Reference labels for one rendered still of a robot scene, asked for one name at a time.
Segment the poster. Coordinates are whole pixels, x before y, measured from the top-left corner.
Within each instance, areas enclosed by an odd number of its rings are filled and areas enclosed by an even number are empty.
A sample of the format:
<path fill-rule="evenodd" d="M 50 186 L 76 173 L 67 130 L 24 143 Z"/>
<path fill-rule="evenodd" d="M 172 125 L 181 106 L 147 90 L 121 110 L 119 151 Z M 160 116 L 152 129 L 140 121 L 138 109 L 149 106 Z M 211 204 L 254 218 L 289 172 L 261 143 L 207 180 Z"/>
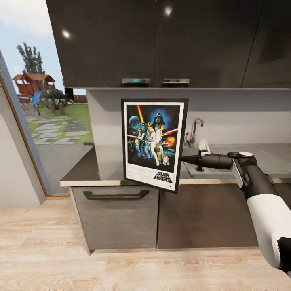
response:
<path fill-rule="evenodd" d="M 178 194 L 189 98 L 121 99 L 124 180 Z"/>

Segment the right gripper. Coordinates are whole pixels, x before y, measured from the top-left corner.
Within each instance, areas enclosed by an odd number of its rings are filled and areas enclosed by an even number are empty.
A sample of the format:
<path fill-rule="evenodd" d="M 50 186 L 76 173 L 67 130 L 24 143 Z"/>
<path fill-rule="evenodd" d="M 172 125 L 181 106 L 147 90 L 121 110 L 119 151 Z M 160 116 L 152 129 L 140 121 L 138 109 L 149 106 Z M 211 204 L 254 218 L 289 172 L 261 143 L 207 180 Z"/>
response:
<path fill-rule="evenodd" d="M 202 171 L 202 167 L 219 169 L 219 165 L 220 165 L 219 154 L 210 154 L 210 155 L 206 154 L 202 156 L 201 150 L 199 150 L 199 155 L 183 156 L 179 160 L 190 163 L 190 164 L 198 165 L 198 168 L 197 168 L 198 171 Z"/>

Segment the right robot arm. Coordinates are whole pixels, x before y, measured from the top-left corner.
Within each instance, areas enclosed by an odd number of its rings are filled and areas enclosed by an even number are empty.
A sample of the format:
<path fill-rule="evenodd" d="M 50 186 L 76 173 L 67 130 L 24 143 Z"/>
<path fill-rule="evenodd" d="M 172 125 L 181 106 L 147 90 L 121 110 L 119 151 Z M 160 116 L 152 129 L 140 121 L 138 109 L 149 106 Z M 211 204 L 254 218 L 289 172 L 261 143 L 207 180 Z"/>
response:
<path fill-rule="evenodd" d="M 202 167 L 232 169 L 249 206 L 259 249 L 265 260 L 291 278 L 291 210 L 274 188 L 270 175 L 263 173 L 250 152 L 211 154 L 207 141 L 199 144 L 199 155 L 179 160 Z"/>

